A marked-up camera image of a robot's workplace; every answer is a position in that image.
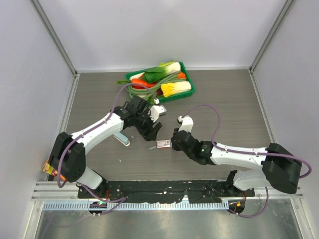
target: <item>orange carrot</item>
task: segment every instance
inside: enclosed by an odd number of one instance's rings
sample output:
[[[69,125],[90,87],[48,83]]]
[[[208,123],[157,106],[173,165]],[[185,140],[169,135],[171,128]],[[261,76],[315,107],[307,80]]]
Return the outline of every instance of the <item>orange carrot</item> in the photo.
[[[180,72],[177,76],[177,78],[186,78],[186,74],[183,72]]]
[[[132,83],[139,83],[141,85],[146,86],[147,88],[151,88],[155,86],[155,83],[147,83],[146,81],[140,80],[140,79],[132,79]],[[135,89],[144,89],[142,86],[139,85],[133,85],[133,88]]]

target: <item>white panel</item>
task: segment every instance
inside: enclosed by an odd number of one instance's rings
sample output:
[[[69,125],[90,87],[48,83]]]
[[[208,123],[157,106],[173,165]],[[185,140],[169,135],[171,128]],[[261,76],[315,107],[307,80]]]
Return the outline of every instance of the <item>white panel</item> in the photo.
[[[319,221],[319,1],[296,1],[256,70],[277,141],[314,168],[300,181]]]
[[[0,1],[0,234],[20,239],[72,75],[27,0]]]
[[[285,0],[40,0],[77,70],[248,67]]]

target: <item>green crate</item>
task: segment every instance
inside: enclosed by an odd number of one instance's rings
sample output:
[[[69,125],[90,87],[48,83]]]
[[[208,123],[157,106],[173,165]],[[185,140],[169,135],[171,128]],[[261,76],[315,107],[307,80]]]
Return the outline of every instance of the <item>green crate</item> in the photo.
[[[193,83],[193,81],[191,81],[191,78],[189,77],[189,74],[184,66],[184,64],[180,61],[180,70],[181,72],[185,73],[186,74],[186,77],[187,77],[187,80],[190,82],[190,85],[191,85],[191,90],[190,91],[186,91],[186,92],[183,92],[183,93],[178,93],[178,94],[175,94],[175,95],[172,95],[172,96],[169,96],[169,97],[164,97],[164,96],[158,96],[158,99],[159,99],[159,102],[160,103],[164,103],[164,102],[169,102],[169,101],[175,101],[175,100],[178,100],[178,99],[182,99],[182,98],[185,98],[185,97],[189,97],[191,96],[194,92],[195,92],[195,85]],[[130,73],[127,73],[125,74],[125,78],[127,80],[130,79],[131,76],[133,75],[136,75],[138,73],[141,73],[143,72],[144,70],[140,70],[140,71],[135,71],[135,72],[130,72]]]

